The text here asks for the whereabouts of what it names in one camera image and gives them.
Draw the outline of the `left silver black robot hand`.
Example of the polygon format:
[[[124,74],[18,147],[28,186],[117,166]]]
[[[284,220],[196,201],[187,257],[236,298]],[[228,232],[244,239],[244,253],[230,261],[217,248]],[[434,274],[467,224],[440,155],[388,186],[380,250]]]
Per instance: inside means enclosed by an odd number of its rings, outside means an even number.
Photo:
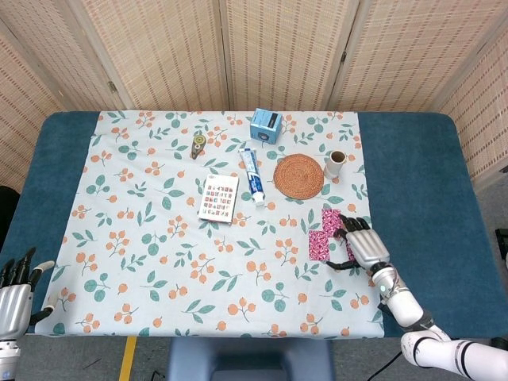
[[[28,327],[47,318],[56,308],[58,295],[48,297],[42,310],[32,313],[34,291],[41,275],[53,268],[52,260],[37,265],[30,271],[36,248],[30,248],[19,259],[10,259],[0,269],[0,341],[16,341],[24,336]]]

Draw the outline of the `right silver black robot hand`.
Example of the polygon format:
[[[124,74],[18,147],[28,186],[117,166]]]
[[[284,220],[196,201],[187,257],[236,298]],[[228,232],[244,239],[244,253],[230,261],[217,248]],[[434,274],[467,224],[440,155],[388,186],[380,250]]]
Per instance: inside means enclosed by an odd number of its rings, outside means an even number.
[[[372,274],[389,265],[390,254],[378,233],[361,217],[339,215],[343,228],[336,229],[333,236],[349,244],[353,260],[337,264],[327,260],[325,263],[333,270],[347,270],[361,267]]]

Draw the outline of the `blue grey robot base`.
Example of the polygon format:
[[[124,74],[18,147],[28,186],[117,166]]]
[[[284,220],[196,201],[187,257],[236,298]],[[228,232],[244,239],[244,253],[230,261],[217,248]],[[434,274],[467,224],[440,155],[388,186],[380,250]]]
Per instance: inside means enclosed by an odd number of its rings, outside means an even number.
[[[166,381],[335,381],[335,370],[327,341],[175,337]]]

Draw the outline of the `teal table cover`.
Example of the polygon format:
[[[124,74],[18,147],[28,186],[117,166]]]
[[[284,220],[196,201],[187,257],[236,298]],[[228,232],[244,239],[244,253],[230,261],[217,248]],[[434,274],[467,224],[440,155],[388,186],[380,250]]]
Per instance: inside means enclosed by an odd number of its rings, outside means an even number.
[[[44,121],[0,265],[29,248],[37,262],[56,258],[97,121],[94,111]],[[452,119],[363,112],[360,132],[374,226],[417,300],[453,337],[508,334],[508,294]]]

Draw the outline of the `small white cup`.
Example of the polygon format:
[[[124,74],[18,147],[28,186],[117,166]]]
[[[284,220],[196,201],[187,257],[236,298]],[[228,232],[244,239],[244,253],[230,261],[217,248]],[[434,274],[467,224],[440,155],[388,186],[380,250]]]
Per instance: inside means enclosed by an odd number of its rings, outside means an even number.
[[[339,175],[346,161],[347,156],[342,151],[338,150],[332,151],[329,154],[328,159],[325,163],[325,167],[323,170],[324,176],[327,179],[336,178]]]

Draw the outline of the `black rounded object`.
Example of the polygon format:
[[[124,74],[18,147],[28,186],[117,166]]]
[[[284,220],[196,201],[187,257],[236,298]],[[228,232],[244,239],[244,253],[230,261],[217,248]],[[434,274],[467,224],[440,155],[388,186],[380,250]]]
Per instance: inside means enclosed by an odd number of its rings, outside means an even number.
[[[0,186],[0,250],[9,231],[20,194],[7,186]]]

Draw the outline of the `round orange woven coaster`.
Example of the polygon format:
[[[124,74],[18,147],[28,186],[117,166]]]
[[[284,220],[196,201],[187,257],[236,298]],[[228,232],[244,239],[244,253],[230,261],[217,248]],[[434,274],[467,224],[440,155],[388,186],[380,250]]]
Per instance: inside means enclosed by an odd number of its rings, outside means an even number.
[[[292,154],[275,167],[275,188],[288,198],[307,200],[321,192],[324,173],[321,165],[303,154]]]

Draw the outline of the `yellow floor tape strip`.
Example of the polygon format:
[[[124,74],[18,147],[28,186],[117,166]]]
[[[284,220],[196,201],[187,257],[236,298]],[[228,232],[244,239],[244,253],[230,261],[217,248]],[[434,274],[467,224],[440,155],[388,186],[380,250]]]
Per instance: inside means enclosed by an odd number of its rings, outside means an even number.
[[[136,346],[137,337],[126,338],[118,381],[130,381]]]

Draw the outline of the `black equipment piece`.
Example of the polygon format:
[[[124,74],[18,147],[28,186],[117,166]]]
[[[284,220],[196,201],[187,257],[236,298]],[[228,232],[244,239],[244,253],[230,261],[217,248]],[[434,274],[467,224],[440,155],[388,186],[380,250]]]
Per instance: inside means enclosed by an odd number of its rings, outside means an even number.
[[[495,236],[498,242],[500,256],[503,260],[508,257],[508,229],[496,229]]]

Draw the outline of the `white blue toothpaste tube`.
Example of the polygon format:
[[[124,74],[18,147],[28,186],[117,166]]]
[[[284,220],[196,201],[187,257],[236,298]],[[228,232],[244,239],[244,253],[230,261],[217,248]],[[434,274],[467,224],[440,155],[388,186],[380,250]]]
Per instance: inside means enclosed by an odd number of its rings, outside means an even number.
[[[256,206],[263,206],[265,193],[257,164],[256,150],[242,148],[239,150],[239,153],[248,177],[248,186],[252,199]]]

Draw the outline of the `white sticker booklet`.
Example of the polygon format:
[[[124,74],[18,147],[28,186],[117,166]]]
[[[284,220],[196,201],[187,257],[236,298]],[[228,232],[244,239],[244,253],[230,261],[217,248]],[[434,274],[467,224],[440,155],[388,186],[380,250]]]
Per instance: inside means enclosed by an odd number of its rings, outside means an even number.
[[[202,192],[198,218],[204,221],[231,224],[239,179],[230,175],[208,174]]]

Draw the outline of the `light blue cardboard box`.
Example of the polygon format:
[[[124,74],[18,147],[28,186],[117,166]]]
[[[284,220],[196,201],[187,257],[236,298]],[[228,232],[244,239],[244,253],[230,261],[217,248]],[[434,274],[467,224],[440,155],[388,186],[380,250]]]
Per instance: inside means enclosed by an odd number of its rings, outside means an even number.
[[[283,116],[270,110],[256,108],[250,121],[250,136],[268,144],[275,144],[281,128]]]

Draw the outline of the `floral print tablecloth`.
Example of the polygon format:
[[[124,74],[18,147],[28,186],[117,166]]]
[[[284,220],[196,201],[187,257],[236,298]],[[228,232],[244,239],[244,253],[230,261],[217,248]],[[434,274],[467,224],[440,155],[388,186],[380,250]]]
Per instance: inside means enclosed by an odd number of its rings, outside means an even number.
[[[275,144],[250,137],[249,112],[103,111],[47,295],[45,336],[381,337],[379,296],[363,269],[309,258],[321,211],[369,218],[358,118],[335,111],[283,115]],[[206,146],[193,160],[195,135]],[[256,206],[239,150],[256,150],[265,201]],[[307,200],[275,188],[292,154],[322,170],[347,161]],[[231,224],[198,218],[208,174],[239,179]]]

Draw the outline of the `woven bamboo screen panel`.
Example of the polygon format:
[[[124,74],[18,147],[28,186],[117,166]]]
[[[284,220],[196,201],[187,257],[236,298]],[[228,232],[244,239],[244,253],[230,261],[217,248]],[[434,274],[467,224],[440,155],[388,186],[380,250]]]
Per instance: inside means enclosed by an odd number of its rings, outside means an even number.
[[[218,0],[229,106],[324,110],[361,0]]]
[[[66,111],[229,108],[218,0],[0,0],[0,20]]]
[[[0,20],[0,185],[22,190],[44,120],[64,110]]]
[[[434,109],[506,16],[508,0],[361,0],[328,109]]]
[[[456,125],[476,189],[508,174],[508,27],[480,53],[440,112]]]

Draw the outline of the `olive correction tape dispenser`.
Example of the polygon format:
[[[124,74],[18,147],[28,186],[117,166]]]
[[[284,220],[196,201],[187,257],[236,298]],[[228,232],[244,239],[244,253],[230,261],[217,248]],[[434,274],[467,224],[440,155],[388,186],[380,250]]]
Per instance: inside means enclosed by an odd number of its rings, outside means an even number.
[[[202,134],[195,135],[192,142],[190,157],[195,160],[206,146],[206,137]]]

